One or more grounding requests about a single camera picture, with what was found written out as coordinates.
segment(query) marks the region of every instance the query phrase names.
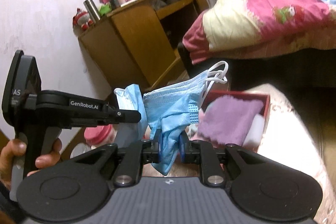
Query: human hand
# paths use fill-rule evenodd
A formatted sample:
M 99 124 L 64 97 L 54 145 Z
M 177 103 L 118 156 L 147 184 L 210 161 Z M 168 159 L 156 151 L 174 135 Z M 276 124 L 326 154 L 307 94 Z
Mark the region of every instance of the human hand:
M 0 181 L 7 189 L 11 188 L 12 179 L 12 167 L 13 158 L 23 156 L 26 153 L 26 144 L 21 142 L 19 139 L 10 140 L 8 144 L 2 149 L 0 154 Z M 39 156 L 35 165 L 39 169 L 47 168 L 55 165 L 60 159 L 60 151 L 62 149 L 62 142 L 57 139 L 53 146 L 52 151 L 47 155 Z M 37 172 L 32 171 L 28 173 L 28 176 Z

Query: floral blanket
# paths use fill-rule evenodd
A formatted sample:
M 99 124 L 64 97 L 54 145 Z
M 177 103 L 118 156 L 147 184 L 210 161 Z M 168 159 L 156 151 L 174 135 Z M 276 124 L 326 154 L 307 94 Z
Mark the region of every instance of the floral blanket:
M 303 47 L 336 48 L 336 39 L 328 39 L 336 34 L 335 25 L 335 0 L 217 0 L 194 22 L 183 44 L 193 63 L 219 52 L 223 57 L 232 52 L 238 58 L 269 57 Z

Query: wooden cabinet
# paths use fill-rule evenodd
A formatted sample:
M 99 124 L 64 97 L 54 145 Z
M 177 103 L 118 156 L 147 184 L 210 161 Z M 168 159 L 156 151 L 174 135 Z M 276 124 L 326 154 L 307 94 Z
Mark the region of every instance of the wooden cabinet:
M 8 138 L 0 130 L 0 152 L 7 145 L 8 142 L 9 142 Z
M 184 70 L 176 50 L 185 32 L 208 8 L 206 0 L 137 0 L 103 17 L 80 37 L 112 88 L 138 84 L 149 91 Z

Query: purple fuzzy cloth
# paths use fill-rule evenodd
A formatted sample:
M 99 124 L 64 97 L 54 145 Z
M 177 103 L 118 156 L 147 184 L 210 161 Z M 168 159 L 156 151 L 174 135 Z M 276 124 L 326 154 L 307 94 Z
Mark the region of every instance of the purple fuzzy cloth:
M 262 108 L 260 100 L 244 101 L 224 95 L 208 106 L 199 122 L 198 132 L 219 144 L 242 145 L 254 116 Z

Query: cabinet shelf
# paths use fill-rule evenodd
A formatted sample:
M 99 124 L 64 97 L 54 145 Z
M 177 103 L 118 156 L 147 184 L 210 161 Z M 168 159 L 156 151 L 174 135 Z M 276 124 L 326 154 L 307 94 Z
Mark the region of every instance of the cabinet shelf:
M 171 15 L 175 13 L 178 10 L 181 10 L 183 7 L 189 5 L 192 3 L 193 0 L 179 0 L 175 3 L 172 3 L 170 5 L 167 5 L 159 10 L 156 11 L 157 17 L 161 20 L 167 17 L 168 15 Z

